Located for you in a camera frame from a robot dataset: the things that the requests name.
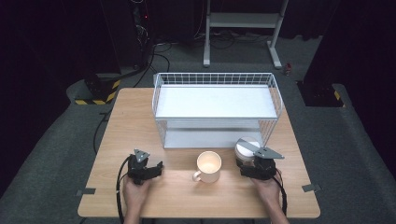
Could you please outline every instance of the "black cable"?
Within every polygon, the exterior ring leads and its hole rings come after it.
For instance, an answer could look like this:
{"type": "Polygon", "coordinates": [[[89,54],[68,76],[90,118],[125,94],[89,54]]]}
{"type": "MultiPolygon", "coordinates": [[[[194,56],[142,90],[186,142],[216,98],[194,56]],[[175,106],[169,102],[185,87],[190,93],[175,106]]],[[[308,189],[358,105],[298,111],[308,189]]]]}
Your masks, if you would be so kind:
{"type": "Polygon", "coordinates": [[[229,44],[228,46],[223,47],[223,48],[217,47],[213,44],[210,44],[210,46],[214,49],[228,49],[228,48],[230,48],[235,43],[235,37],[231,34],[228,36],[230,37],[229,39],[221,39],[221,38],[214,39],[214,40],[219,40],[219,41],[230,41],[231,40],[231,44],[229,44]]]}
{"type": "Polygon", "coordinates": [[[282,193],[282,211],[283,214],[287,214],[287,209],[288,209],[288,195],[286,194],[285,189],[283,188],[283,179],[282,179],[282,175],[280,174],[280,172],[276,169],[277,173],[279,174],[280,177],[280,181],[281,183],[279,183],[279,181],[273,176],[273,180],[275,180],[275,182],[279,185],[280,188],[280,192],[282,193]]]}
{"type": "Polygon", "coordinates": [[[136,71],[133,71],[133,72],[130,72],[130,73],[124,74],[124,75],[122,75],[122,76],[118,76],[118,77],[103,77],[103,78],[101,78],[101,80],[102,80],[102,81],[118,81],[118,80],[121,80],[121,79],[126,78],[126,77],[135,76],[135,75],[141,73],[141,72],[142,72],[143,70],[145,70],[147,67],[148,67],[148,66],[145,64],[145,65],[143,65],[142,67],[140,67],[140,68],[139,68],[138,70],[136,70],[136,71]]]}
{"type": "Polygon", "coordinates": [[[153,50],[153,54],[152,54],[152,57],[151,57],[151,60],[150,60],[150,62],[149,62],[149,65],[148,65],[148,68],[146,69],[146,71],[143,73],[143,75],[139,78],[139,80],[137,80],[137,82],[134,84],[134,88],[140,83],[140,81],[143,79],[143,76],[147,73],[147,71],[150,69],[150,67],[151,67],[151,64],[152,64],[152,62],[153,62],[153,60],[154,60],[154,56],[160,56],[160,57],[162,57],[162,58],[164,58],[167,62],[168,62],[168,66],[167,66],[167,68],[166,68],[166,72],[169,72],[169,68],[170,68],[170,62],[169,62],[169,60],[165,57],[165,56],[163,56],[163,55],[161,55],[161,54],[156,54],[156,53],[154,53],[154,50],[153,50]]]}
{"type": "Polygon", "coordinates": [[[169,62],[169,59],[166,58],[165,56],[161,55],[161,54],[154,54],[155,56],[160,56],[162,58],[164,58],[167,62],[168,62],[168,67],[166,68],[166,72],[169,72],[169,67],[171,66],[171,63],[169,62]]]}
{"type": "Polygon", "coordinates": [[[107,113],[100,113],[100,115],[103,115],[103,117],[102,117],[102,120],[99,122],[98,126],[96,127],[95,134],[93,135],[93,143],[92,143],[93,152],[95,153],[95,155],[98,154],[98,151],[96,150],[96,135],[98,134],[99,128],[102,125],[102,123],[105,121],[108,121],[108,120],[106,120],[107,115],[109,115],[112,110],[113,110],[113,108],[111,108],[107,113]]]}
{"type": "Polygon", "coordinates": [[[80,222],[79,222],[79,224],[82,224],[82,223],[84,223],[85,222],[85,220],[87,220],[87,218],[83,218],[80,222]]]}
{"type": "Polygon", "coordinates": [[[161,45],[169,45],[169,48],[167,49],[163,49],[163,50],[159,50],[159,51],[155,51],[155,53],[164,53],[166,51],[168,51],[169,49],[172,48],[173,44],[172,43],[163,43],[161,45]]]}
{"type": "Polygon", "coordinates": [[[145,72],[143,73],[143,75],[139,78],[139,80],[137,80],[137,82],[133,85],[133,88],[135,88],[135,87],[140,83],[140,81],[143,79],[143,77],[145,76],[145,74],[147,73],[147,71],[150,69],[153,59],[154,59],[154,54],[152,54],[152,56],[151,56],[151,60],[150,60],[150,62],[149,62],[149,64],[148,64],[148,67],[147,67],[146,71],[145,71],[145,72]]]}
{"type": "Polygon", "coordinates": [[[117,176],[116,197],[117,197],[117,208],[118,208],[118,211],[119,211],[119,218],[120,218],[121,224],[122,224],[123,221],[124,221],[123,214],[122,214],[121,196],[120,196],[120,182],[121,182],[122,177],[124,177],[124,175],[121,177],[121,173],[122,173],[122,169],[123,169],[125,163],[126,163],[130,158],[131,158],[131,156],[129,156],[128,158],[126,158],[125,161],[122,163],[122,165],[121,165],[121,167],[120,167],[120,170],[119,170],[119,174],[118,174],[118,176],[117,176]]]}

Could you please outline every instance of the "white metal frame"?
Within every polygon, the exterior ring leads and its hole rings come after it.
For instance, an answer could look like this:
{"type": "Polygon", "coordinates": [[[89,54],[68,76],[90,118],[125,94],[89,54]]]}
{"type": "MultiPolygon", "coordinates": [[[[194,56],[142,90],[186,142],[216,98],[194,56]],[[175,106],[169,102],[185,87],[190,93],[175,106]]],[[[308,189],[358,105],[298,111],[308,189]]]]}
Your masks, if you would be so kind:
{"type": "Polygon", "coordinates": [[[249,27],[249,28],[272,28],[274,34],[272,40],[267,41],[267,46],[277,69],[282,68],[277,56],[275,44],[279,30],[285,17],[285,11],[289,0],[283,0],[279,13],[212,13],[210,0],[207,0],[204,67],[210,66],[210,27],[249,27]]]}

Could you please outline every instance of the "white wire rack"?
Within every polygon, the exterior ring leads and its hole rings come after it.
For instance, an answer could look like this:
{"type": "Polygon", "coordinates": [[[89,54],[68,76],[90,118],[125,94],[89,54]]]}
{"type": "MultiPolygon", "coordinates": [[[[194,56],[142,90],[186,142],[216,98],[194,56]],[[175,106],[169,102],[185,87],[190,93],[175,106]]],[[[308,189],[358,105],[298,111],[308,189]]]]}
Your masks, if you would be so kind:
{"type": "Polygon", "coordinates": [[[265,146],[283,109],[271,73],[160,73],[152,110],[164,148],[265,146]]]}

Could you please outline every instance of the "yellow and black tape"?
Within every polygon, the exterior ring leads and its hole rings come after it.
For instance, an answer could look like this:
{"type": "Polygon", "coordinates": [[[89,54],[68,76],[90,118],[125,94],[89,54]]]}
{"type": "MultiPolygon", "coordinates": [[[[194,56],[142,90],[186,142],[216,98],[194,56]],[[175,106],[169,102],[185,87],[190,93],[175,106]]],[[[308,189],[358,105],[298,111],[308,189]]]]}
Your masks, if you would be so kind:
{"type": "Polygon", "coordinates": [[[116,96],[117,88],[120,85],[120,80],[113,83],[108,96],[104,99],[75,99],[77,105],[107,105],[110,104],[116,96]]]}
{"type": "Polygon", "coordinates": [[[343,101],[341,100],[341,95],[340,95],[340,93],[338,93],[338,91],[334,91],[334,96],[335,96],[335,99],[337,100],[337,102],[338,102],[342,107],[345,107],[343,101]]]}

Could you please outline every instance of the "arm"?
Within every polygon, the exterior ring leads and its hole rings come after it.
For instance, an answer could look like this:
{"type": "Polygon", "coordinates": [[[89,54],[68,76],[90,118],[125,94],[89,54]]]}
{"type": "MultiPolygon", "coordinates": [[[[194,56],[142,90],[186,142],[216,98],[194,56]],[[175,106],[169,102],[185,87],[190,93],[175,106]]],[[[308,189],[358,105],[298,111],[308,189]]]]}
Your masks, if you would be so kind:
{"type": "MultiPolygon", "coordinates": [[[[276,173],[276,179],[279,181],[280,176],[276,173]]],[[[259,192],[262,203],[268,216],[271,218],[273,224],[289,224],[288,219],[282,212],[282,208],[279,203],[279,192],[280,188],[273,179],[259,180],[251,178],[251,181],[256,186],[259,192]]]]}
{"type": "Polygon", "coordinates": [[[123,197],[126,203],[124,224],[138,224],[140,212],[147,198],[151,180],[146,180],[143,185],[136,185],[128,175],[123,181],[123,197]]]}

